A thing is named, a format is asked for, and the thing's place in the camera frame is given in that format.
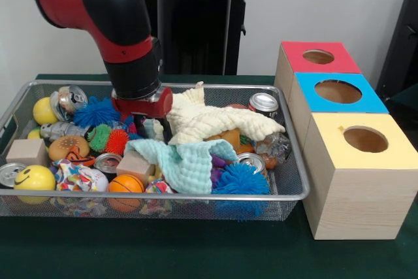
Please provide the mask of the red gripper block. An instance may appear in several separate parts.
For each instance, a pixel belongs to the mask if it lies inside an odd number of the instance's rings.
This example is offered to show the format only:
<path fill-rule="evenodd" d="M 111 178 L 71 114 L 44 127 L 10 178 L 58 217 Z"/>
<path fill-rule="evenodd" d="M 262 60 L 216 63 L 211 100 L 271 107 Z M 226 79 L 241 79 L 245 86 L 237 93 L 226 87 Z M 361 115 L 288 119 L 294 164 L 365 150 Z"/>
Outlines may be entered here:
<path fill-rule="evenodd" d="M 159 87 L 156 92 L 148 98 L 143 99 L 122 99 L 112 90 L 111 101 L 116 111 L 122 114 L 134 114 L 134 124 L 137 135 L 146 137 L 146 129 L 143 124 L 144 116 L 154 119 L 162 119 L 163 137 L 166 144 L 172 138 L 172 131 L 167 114 L 172 110 L 173 92 L 168 87 Z"/>

